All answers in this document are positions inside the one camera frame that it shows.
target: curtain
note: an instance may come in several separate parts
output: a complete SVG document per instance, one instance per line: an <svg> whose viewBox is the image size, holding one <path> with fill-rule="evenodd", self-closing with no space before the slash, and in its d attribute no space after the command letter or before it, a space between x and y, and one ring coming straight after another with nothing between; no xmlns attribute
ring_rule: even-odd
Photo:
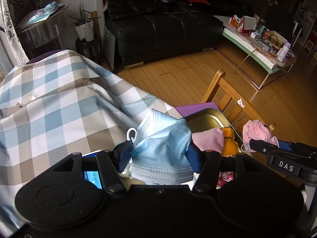
<svg viewBox="0 0 317 238"><path fill-rule="evenodd" d="M13 54L19 64L26 64L29 59L23 50L15 26L31 11L39 8L40 0L0 0L0 13Z"/></svg>

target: checkered tablecloth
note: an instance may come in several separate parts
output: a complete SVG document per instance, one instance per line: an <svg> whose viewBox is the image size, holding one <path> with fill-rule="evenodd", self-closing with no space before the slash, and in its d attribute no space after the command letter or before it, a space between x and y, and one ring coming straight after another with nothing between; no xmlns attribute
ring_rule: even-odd
<svg viewBox="0 0 317 238"><path fill-rule="evenodd" d="M112 149L154 108L175 108L65 50L12 69L0 84L0 232L23 223L17 191L72 152Z"/></svg>

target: water bottle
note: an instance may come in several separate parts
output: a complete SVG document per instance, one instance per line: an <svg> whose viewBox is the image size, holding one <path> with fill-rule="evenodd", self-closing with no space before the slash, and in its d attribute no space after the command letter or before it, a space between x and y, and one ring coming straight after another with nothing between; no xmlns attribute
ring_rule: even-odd
<svg viewBox="0 0 317 238"><path fill-rule="evenodd" d="M280 53L279 53L277 59L278 59L279 61L283 62L290 48L291 48L291 44L288 43L288 42L286 42L286 43L284 44L282 50L280 51Z"/></svg>

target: orange cloth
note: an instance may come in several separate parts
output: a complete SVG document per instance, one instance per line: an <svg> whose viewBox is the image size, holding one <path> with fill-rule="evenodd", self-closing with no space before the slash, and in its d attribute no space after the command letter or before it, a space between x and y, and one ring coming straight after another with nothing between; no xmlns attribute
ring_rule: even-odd
<svg viewBox="0 0 317 238"><path fill-rule="evenodd" d="M221 128L224 135L222 156L233 156L238 153L238 143L235 142L234 130L230 127Z"/></svg>

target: side table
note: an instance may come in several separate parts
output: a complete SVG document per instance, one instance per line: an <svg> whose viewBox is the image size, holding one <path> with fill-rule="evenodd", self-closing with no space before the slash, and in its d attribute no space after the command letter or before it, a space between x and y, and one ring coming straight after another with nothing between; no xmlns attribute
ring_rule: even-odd
<svg viewBox="0 0 317 238"><path fill-rule="evenodd" d="M79 38L76 39L75 42L77 53L84 55L84 49L88 49L90 53L90 60L96 60L97 63L100 64L101 55L102 55L102 44L100 37L94 33L94 38L92 41L86 41L86 39L80 40Z"/></svg>

